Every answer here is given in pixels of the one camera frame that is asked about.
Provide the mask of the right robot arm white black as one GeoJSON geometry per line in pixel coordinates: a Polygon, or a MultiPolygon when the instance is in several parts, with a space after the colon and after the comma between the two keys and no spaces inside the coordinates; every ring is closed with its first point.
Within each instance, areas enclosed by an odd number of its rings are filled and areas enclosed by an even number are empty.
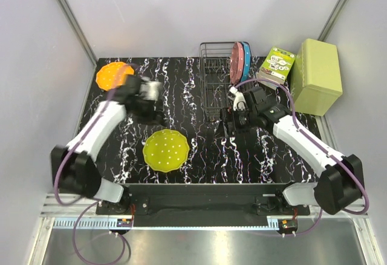
{"type": "Polygon", "coordinates": [[[296,206],[314,205],[334,215],[366,197],[362,162],[357,156],[345,156],[329,147],[259,86],[245,92],[230,87],[229,96],[233,103],[220,110],[218,137],[264,129],[301,156],[318,177],[316,183],[287,185],[274,200],[280,214],[289,214],[296,206]]]}

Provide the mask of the green dotted plate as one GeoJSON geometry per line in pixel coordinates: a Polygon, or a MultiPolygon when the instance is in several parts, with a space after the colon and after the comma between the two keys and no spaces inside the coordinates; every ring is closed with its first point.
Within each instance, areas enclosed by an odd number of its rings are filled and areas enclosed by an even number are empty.
{"type": "Polygon", "coordinates": [[[168,173],[183,166],[188,159],[189,151],[187,138],[182,133],[163,129],[146,139],[143,158],[152,170],[168,173]]]}

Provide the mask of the pink dotted plate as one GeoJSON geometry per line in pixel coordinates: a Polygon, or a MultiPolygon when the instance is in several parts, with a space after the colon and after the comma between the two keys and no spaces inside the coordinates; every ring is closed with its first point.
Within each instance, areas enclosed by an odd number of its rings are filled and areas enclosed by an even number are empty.
{"type": "Polygon", "coordinates": [[[244,68],[244,49],[240,42],[235,42],[230,57],[230,83],[236,85],[240,82],[244,68]]]}

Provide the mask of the black wire dish rack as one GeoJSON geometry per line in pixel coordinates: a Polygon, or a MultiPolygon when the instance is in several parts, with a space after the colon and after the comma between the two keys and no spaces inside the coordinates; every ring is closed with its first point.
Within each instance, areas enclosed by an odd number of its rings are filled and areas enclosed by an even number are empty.
{"type": "MultiPolygon", "coordinates": [[[[227,96],[230,86],[230,57],[235,42],[200,44],[201,99],[206,122],[220,119],[220,109],[232,105],[227,96]]],[[[252,59],[249,78],[253,77],[252,59]]]]}

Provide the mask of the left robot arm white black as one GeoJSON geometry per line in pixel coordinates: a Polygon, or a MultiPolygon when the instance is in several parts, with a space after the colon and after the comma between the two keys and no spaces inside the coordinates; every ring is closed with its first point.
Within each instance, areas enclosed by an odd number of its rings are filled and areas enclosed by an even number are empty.
{"type": "Polygon", "coordinates": [[[164,125],[163,86],[147,77],[129,75],[125,83],[110,89],[94,115],[65,146],[55,146],[51,153],[54,195],[59,191],[79,197],[104,201],[117,214],[126,213],[131,205],[129,189],[103,178],[96,160],[102,146],[128,115],[143,125],[164,125]]]}

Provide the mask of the orange dotted plate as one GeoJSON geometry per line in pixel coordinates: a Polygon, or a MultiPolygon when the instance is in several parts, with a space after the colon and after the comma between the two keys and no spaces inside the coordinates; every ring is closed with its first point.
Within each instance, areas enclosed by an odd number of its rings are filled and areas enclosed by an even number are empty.
{"type": "Polygon", "coordinates": [[[123,85],[127,76],[134,73],[134,69],[124,62],[111,62],[97,72],[96,84],[101,90],[109,91],[123,85]]]}

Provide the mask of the blue dotted plate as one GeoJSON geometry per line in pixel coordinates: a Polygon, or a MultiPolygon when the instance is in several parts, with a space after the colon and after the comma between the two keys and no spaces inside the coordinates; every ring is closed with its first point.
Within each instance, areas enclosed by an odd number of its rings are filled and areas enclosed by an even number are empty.
{"type": "Polygon", "coordinates": [[[241,82],[249,78],[250,63],[251,63],[251,49],[248,42],[241,42],[244,49],[244,68],[242,72],[241,82]]]}

